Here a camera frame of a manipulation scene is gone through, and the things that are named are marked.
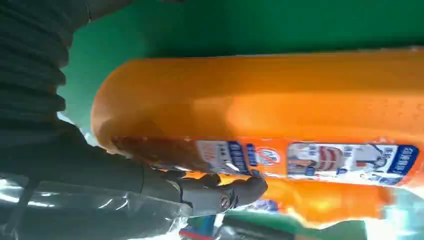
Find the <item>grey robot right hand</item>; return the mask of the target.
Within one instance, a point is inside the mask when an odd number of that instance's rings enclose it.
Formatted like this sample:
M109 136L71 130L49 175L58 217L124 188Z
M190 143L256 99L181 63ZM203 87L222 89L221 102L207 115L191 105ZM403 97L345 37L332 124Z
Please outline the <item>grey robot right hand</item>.
M261 177L184 178L87 144L67 122L0 123L3 240L139 240L258 200Z

